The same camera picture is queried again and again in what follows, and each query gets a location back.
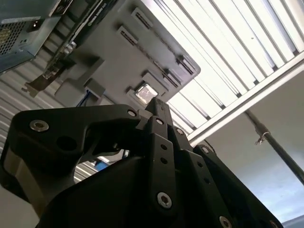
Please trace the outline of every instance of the metal frame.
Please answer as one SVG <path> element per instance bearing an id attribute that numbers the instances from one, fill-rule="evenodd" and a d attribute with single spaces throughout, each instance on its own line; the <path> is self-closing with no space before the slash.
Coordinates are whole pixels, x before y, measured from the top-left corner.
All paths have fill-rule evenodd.
<path id="1" fill-rule="evenodd" d="M 242 114 L 248 108 L 262 100 L 268 94 L 291 80 L 304 70 L 304 52 L 275 71 L 272 75 L 260 82 L 234 103 L 211 118 L 197 130 L 189 134 L 188 139 L 192 146 L 200 143 L 219 128 Z"/>

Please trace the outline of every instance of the label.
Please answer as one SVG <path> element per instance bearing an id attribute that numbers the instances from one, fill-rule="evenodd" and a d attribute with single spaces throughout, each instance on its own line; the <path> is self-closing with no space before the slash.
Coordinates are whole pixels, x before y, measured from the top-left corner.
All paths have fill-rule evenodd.
<path id="1" fill-rule="evenodd" d="M 4 19 L 1 21 L 1 24 L 8 24 L 8 23 L 17 23 L 23 21 L 31 21 L 31 20 L 39 20 L 41 17 L 27 17 L 27 18 L 10 18 Z"/>
<path id="2" fill-rule="evenodd" d="M 103 4 L 99 11 L 95 14 L 95 16 L 92 18 L 92 20 L 87 24 L 88 26 L 91 26 L 93 22 L 96 20 L 96 18 L 99 16 L 99 14 L 103 11 L 103 9 L 107 6 L 107 4 Z"/>

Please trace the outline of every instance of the blue cable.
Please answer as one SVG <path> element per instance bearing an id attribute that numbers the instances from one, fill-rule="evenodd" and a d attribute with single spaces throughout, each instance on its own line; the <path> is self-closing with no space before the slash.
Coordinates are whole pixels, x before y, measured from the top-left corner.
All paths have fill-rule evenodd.
<path id="1" fill-rule="evenodd" d="M 81 107 L 83 103 L 89 98 L 91 92 L 89 90 L 86 91 L 85 96 L 81 99 L 81 101 L 76 105 L 76 107 Z"/>

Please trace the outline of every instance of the wall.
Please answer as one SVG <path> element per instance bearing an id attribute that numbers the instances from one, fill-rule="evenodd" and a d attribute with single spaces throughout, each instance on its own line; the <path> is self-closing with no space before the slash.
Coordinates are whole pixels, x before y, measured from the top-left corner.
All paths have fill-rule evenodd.
<path id="1" fill-rule="evenodd" d="M 34 228 L 38 217 L 32 206 L 0 186 L 0 226 L 3 228 Z"/>
<path id="2" fill-rule="evenodd" d="M 302 72 L 250 110 L 304 169 L 303 86 Z M 267 142 L 255 146 L 257 139 L 254 127 L 242 114 L 207 140 L 219 158 L 281 222 L 303 215 L 304 186 Z"/>

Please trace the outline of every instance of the metal bolt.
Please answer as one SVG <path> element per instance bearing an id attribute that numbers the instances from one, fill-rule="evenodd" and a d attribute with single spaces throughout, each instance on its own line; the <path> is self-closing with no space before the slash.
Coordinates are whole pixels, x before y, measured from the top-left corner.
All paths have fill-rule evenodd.
<path id="1" fill-rule="evenodd" d="M 184 134 L 184 132 L 183 132 L 181 129 L 179 129 L 179 128 L 176 128 L 176 131 L 177 131 L 177 133 L 180 134 L 180 135 L 183 135 L 183 134 Z"/>
<path id="2" fill-rule="evenodd" d="M 157 202 L 165 209 L 170 209 L 172 207 L 171 198 L 164 192 L 157 194 Z"/>
<path id="3" fill-rule="evenodd" d="M 270 221 L 270 224 L 272 225 L 273 228 L 278 228 L 278 226 L 276 225 L 276 223 L 274 221 Z"/>
<path id="4" fill-rule="evenodd" d="M 225 218 L 224 216 L 220 216 L 219 217 L 219 221 L 222 224 L 222 227 L 224 228 L 232 228 L 231 223 L 229 222 L 229 220 L 227 218 Z"/>
<path id="5" fill-rule="evenodd" d="M 203 147 L 203 146 L 202 146 L 202 150 L 203 150 L 206 154 L 209 153 L 209 151 L 208 151 L 208 149 L 207 149 L 206 147 Z"/>
<path id="6" fill-rule="evenodd" d="M 128 114 L 130 116 L 136 116 L 136 113 L 134 111 L 132 111 L 132 110 L 128 110 Z"/>
<path id="7" fill-rule="evenodd" d="M 161 119 L 156 119 L 156 122 L 158 122 L 160 125 L 163 125 L 163 121 Z"/>
<path id="8" fill-rule="evenodd" d="M 47 122 L 43 120 L 33 120 L 32 122 L 30 122 L 29 126 L 32 130 L 36 132 L 45 132 L 49 128 Z"/>

